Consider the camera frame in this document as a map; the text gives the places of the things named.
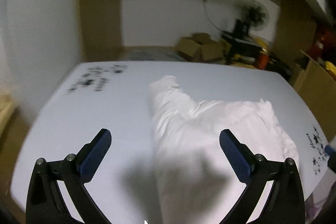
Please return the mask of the white bed sheet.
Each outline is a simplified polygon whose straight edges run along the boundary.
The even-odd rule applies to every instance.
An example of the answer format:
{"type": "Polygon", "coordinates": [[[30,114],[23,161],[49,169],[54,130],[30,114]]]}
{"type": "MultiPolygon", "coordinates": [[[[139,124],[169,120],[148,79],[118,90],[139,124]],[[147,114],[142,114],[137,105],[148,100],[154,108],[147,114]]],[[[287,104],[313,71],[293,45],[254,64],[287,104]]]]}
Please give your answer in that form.
{"type": "Polygon", "coordinates": [[[308,197],[327,171],[327,139],[305,102],[277,73],[186,62],[124,61],[78,65],[42,108],[19,153],[11,196],[26,207],[35,161],[62,160],[103,128],[112,144],[87,189],[112,223],[164,223],[154,170],[150,85],[176,78],[199,101],[268,101],[297,147],[308,197]]]}

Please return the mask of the black yellow delivery box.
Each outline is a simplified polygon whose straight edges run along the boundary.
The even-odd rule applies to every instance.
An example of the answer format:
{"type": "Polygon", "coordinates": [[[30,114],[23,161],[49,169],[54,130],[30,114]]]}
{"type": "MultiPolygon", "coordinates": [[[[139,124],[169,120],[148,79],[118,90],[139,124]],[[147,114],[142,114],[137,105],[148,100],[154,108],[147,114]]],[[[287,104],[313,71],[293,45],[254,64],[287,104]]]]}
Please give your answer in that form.
{"type": "Polygon", "coordinates": [[[230,45],[226,54],[226,63],[228,65],[233,63],[254,65],[263,51],[262,46],[255,42],[254,39],[239,39],[229,32],[223,32],[222,39],[230,45]]]}

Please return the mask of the brown wooden wardrobe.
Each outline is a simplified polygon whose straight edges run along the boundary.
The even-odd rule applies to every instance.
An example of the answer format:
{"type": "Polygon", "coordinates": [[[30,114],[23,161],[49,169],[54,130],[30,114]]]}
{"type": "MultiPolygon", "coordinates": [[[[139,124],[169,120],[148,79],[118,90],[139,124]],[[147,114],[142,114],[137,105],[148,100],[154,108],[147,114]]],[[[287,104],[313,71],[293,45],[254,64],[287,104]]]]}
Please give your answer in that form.
{"type": "Polygon", "coordinates": [[[121,0],[79,0],[79,13],[85,59],[116,60],[122,49],[121,0]]]}

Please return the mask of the grey fluffy rug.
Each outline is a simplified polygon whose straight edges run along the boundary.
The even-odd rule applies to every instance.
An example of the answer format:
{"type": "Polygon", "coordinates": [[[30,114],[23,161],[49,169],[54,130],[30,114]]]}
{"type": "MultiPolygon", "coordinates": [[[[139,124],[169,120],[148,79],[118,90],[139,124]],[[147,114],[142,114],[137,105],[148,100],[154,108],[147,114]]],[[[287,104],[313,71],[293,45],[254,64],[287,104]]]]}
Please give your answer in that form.
{"type": "Polygon", "coordinates": [[[166,48],[131,48],[123,56],[125,61],[172,61],[185,62],[175,50],[166,48]]]}

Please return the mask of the open brown cardboard box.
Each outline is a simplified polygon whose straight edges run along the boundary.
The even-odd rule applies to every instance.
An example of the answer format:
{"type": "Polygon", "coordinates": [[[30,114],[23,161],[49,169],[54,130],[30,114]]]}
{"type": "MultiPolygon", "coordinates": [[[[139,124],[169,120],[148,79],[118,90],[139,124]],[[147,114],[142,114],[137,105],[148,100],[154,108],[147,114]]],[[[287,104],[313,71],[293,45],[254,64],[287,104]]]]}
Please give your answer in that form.
{"type": "Polygon", "coordinates": [[[212,63],[224,57],[222,43],[211,39],[207,33],[195,33],[190,37],[180,38],[175,50],[181,58],[196,63],[212,63]]]}

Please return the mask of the wooden side shelf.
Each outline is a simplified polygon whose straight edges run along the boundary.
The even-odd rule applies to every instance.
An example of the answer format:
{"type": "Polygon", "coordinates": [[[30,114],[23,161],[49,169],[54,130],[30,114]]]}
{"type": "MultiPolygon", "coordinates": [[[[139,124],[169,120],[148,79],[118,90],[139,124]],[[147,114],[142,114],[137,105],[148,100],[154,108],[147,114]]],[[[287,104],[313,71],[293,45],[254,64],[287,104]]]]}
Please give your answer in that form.
{"type": "Polygon", "coordinates": [[[292,87],[315,116],[328,140],[335,135],[335,80],[317,61],[301,51],[292,87]]]}

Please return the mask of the white puffy down jacket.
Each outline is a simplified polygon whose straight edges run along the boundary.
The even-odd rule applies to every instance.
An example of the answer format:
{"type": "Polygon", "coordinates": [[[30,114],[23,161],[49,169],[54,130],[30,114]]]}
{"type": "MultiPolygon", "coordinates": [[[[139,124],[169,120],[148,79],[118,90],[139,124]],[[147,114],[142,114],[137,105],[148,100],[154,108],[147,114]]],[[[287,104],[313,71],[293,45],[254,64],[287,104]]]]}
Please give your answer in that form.
{"type": "Polygon", "coordinates": [[[219,223],[245,185],[219,144],[230,130],[272,161],[299,159],[268,101],[195,101],[166,76],[150,85],[154,170],[164,223],[219,223]]]}

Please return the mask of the white electric fan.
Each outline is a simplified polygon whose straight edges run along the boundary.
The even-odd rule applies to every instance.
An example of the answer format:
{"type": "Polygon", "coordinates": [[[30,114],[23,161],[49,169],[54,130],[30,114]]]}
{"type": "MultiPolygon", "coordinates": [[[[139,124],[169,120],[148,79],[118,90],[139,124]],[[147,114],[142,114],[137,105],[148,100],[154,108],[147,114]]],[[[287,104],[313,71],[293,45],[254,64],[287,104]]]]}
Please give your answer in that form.
{"type": "Polygon", "coordinates": [[[241,7],[241,19],[254,31],[261,31],[268,26],[269,13],[258,1],[249,1],[241,7]]]}

